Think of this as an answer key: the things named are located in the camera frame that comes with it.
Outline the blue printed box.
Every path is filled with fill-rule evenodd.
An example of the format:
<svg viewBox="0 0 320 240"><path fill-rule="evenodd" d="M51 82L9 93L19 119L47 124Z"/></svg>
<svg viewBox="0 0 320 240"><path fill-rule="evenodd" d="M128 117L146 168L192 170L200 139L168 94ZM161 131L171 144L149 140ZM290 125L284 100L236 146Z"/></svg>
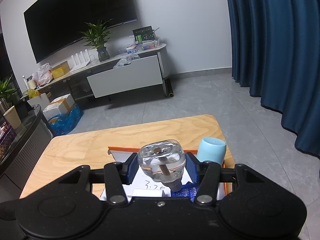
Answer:
<svg viewBox="0 0 320 240"><path fill-rule="evenodd" d="M171 191L171 197L188 197L191 202L194 202L198 189L199 185L197 184L185 184L180 191Z"/></svg>

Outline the light blue toothpick holder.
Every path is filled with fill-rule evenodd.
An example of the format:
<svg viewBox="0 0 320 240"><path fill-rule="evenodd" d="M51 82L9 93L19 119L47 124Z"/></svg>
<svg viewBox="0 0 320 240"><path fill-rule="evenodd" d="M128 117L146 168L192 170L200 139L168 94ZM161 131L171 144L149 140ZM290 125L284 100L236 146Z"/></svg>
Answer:
<svg viewBox="0 0 320 240"><path fill-rule="evenodd" d="M205 137L201 140L196 157L199 161L212 161L222 165L226 154L226 143L223 140Z"/></svg>

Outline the blue plastic bag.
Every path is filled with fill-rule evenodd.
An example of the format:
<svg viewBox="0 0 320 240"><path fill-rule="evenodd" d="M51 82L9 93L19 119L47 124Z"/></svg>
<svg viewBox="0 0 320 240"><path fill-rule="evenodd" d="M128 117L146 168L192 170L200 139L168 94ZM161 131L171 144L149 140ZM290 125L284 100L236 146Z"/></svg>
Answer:
<svg viewBox="0 0 320 240"><path fill-rule="evenodd" d="M82 110L76 104L68 114L55 115L48 122L55 135L67 135L76 127L82 115Z"/></svg>

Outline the white yellow cardboard boxes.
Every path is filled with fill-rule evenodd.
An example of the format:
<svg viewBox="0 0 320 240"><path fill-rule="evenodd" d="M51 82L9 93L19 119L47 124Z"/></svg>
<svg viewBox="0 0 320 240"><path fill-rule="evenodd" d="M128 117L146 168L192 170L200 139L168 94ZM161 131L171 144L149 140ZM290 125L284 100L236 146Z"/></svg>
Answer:
<svg viewBox="0 0 320 240"><path fill-rule="evenodd" d="M54 121L58 115L68 114L75 106L75 101L71 94L66 94L54 99L44 110L46 119Z"/></svg>

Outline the white TV console cabinet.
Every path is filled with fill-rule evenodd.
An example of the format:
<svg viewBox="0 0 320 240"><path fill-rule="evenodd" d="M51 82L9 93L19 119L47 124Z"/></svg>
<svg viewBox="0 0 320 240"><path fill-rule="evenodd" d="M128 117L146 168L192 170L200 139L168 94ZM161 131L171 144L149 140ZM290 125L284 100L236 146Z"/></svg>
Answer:
<svg viewBox="0 0 320 240"><path fill-rule="evenodd" d="M87 66L54 79L49 84L38 88L40 93L51 93L60 96L71 93L74 100L111 96L129 90L162 85L164 96L174 96L168 63L167 45L138 51L138 59L131 63L114 68L121 55L106 61L98 60Z"/></svg>

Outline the dark glass side table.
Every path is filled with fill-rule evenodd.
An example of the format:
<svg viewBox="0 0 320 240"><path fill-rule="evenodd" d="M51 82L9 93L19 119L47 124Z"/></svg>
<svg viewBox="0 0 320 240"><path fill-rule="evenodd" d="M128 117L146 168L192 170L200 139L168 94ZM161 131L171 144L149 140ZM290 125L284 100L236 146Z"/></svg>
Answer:
<svg viewBox="0 0 320 240"><path fill-rule="evenodd" d="M18 199L40 156L53 139L40 105L22 119L16 138L1 158L1 202Z"/></svg>

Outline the white wifi router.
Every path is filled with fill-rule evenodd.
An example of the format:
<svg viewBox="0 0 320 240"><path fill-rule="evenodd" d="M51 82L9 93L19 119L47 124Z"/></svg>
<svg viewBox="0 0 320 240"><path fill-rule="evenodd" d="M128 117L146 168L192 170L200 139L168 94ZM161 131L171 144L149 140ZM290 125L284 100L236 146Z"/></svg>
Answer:
<svg viewBox="0 0 320 240"><path fill-rule="evenodd" d="M79 53L75 53L71 58L73 60L73 66L70 72L73 73L80 69L93 67L98 61L98 54L91 49L85 49Z"/></svg>

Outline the yellow cardboard box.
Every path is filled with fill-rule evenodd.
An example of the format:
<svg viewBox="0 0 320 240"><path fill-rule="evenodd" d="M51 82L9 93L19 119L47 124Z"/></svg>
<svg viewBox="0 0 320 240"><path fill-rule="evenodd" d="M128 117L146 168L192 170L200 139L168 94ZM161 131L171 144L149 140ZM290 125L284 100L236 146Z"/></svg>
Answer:
<svg viewBox="0 0 320 240"><path fill-rule="evenodd" d="M53 79L57 79L70 71L68 61L64 61L50 69Z"/></svg>

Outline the white red plastic bag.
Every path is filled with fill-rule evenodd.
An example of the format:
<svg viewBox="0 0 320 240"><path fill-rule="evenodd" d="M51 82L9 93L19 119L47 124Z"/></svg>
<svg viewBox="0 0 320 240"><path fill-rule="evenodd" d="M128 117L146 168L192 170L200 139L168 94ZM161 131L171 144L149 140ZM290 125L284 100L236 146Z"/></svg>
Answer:
<svg viewBox="0 0 320 240"><path fill-rule="evenodd" d="M51 67L49 63L45 63L39 67L39 69L32 74L33 80L37 87L45 86L52 81L53 76L51 74Z"/></svg>

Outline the beige paper cup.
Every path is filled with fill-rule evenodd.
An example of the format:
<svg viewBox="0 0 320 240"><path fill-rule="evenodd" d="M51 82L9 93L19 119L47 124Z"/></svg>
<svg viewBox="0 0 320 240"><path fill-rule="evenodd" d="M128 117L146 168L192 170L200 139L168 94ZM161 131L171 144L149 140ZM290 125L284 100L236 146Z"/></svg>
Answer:
<svg viewBox="0 0 320 240"><path fill-rule="evenodd" d="M18 116L15 106L10 107L4 113L4 117L9 122L9 124L12 126L13 129L17 129L21 125L21 120L20 120L20 117Z"/></svg>

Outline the black green display box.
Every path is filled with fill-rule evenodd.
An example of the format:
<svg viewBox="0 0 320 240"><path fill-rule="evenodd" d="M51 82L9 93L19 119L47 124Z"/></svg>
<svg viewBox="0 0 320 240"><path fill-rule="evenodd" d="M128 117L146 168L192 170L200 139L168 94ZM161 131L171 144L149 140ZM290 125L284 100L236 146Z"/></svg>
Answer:
<svg viewBox="0 0 320 240"><path fill-rule="evenodd" d="M155 32L151 25L133 29L132 32L135 38L135 42L138 44L142 44L144 41L153 41L156 39Z"/></svg>

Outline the potted green plant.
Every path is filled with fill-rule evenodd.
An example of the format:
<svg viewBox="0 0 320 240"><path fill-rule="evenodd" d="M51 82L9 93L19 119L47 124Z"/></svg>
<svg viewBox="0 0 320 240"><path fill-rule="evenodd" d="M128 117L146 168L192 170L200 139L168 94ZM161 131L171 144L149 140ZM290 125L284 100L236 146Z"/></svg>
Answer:
<svg viewBox="0 0 320 240"><path fill-rule="evenodd" d="M110 58L105 46L112 34L109 26L110 20L111 19L107 21L98 20L96 24L86 22L88 29L81 32L85 46L92 47L97 50L100 62L106 61Z"/></svg>
<svg viewBox="0 0 320 240"><path fill-rule="evenodd" d="M12 75L4 80L1 80L0 95L1 99L5 100L8 105L12 105L12 95L17 91L16 88L11 88L10 83Z"/></svg>

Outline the left potted green plant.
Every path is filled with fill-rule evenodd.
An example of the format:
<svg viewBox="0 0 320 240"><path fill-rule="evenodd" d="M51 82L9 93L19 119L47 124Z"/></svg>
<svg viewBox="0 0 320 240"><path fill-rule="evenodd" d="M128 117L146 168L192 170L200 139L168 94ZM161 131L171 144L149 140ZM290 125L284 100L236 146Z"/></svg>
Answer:
<svg viewBox="0 0 320 240"><path fill-rule="evenodd" d="M5 100L8 105L12 105L12 95L17 91L16 88L11 88L10 83L12 75L4 80L1 80L0 95L1 99Z"/></svg>

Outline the dark blue curtain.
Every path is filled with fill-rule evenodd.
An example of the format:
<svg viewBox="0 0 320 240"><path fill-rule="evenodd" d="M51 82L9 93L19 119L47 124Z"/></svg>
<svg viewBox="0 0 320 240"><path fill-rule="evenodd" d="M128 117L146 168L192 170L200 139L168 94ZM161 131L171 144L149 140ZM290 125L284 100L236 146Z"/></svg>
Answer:
<svg viewBox="0 0 320 240"><path fill-rule="evenodd" d="M232 78L319 156L319 0L227 0Z"/></svg>

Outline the wall mounted black television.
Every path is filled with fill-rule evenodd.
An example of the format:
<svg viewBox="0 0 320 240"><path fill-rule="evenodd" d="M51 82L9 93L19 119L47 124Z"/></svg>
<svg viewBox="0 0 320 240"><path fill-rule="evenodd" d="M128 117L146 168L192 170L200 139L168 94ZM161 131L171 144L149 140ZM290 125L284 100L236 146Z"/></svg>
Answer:
<svg viewBox="0 0 320 240"><path fill-rule="evenodd" d="M36 62L79 41L89 23L114 27L136 19L133 0L37 0L24 12Z"/></svg>

